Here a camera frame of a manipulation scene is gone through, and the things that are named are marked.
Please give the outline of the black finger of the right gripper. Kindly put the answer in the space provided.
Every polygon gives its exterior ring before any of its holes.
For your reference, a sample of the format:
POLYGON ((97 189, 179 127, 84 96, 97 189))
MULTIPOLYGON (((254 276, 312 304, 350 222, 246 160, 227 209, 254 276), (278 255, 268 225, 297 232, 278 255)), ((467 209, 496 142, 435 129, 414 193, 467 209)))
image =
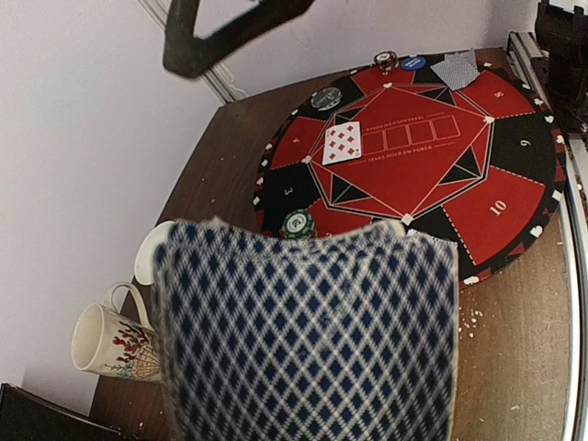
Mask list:
MULTIPOLYGON (((267 32, 305 14, 313 5, 312 0, 260 1, 256 6, 227 22, 208 36, 202 38, 205 70, 222 62, 267 32)), ((164 58, 166 71, 175 74, 171 63, 164 58)))

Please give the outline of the black dealer button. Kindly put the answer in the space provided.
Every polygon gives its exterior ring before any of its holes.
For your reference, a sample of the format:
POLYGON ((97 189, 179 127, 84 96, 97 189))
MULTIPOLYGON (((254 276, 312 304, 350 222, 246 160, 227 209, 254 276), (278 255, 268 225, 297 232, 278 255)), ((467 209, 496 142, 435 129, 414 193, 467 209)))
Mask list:
POLYGON ((311 97, 311 106, 317 111, 326 111, 337 107, 342 98, 343 93, 339 88, 325 87, 311 97))

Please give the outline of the nine of diamonds card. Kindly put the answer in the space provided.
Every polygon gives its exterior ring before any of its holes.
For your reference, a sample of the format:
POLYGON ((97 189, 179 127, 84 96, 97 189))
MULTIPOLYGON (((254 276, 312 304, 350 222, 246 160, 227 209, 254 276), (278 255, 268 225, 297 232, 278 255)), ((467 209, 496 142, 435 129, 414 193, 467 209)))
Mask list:
POLYGON ((326 130, 322 165, 338 164, 361 157, 361 126, 358 121, 333 125, 326 130))

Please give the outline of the stack of poker chips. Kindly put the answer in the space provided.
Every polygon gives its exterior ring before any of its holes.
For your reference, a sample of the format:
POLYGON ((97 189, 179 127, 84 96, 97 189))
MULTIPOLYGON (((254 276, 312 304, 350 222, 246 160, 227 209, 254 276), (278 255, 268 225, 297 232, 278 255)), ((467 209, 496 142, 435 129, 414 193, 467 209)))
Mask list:
POLYGON ((285 217, 280 231, 285 239, 307 240, 316 236, 316 222, 307 209, 296 209, 285 217))
POLYGON ((384 75, 391 73, 399 65, 398 55, 395 51, 379 52, 373 57, 373 62, 384 75))

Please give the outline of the blue small blind button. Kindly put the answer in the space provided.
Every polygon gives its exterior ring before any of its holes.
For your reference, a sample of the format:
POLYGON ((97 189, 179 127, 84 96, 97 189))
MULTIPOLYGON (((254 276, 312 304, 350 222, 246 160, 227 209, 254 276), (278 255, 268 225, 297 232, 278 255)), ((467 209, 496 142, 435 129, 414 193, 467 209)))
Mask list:
POLYGON ((415 72, 426 66, 426 59, 422 56, 410 56, 401 62, 401 68, 408 72, 415 72))

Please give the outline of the dealt playing card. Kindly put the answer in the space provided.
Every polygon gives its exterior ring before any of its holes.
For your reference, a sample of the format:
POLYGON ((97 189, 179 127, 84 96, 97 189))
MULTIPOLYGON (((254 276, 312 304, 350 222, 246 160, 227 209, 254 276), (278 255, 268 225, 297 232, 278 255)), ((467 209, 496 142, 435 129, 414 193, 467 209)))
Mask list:
POLYGON ((446 53, 445 61, 453 73, 467 77, 477 77, 479 74, 475 50, 473 49, 446 53))
POLYGON ((467 77, 461 76, 457 73, 453 73, 450 70, 449 65, 445 60, 433 64, 431 66, 433 72, 442 80, 442 82, 452 91, 457 91, 459 89, 465 88, 480 76, 480 72, 477 77, 467 77))

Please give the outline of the deck of playing cards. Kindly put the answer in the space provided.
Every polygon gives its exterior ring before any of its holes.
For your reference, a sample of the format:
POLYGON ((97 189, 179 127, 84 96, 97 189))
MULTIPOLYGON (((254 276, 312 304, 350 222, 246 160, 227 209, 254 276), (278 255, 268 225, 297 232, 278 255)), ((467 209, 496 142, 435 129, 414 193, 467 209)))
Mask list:
POLYGON ((176 223, 153 256, 175 440, 447 440, 458 249, 392 220, 312 240, 176 223))

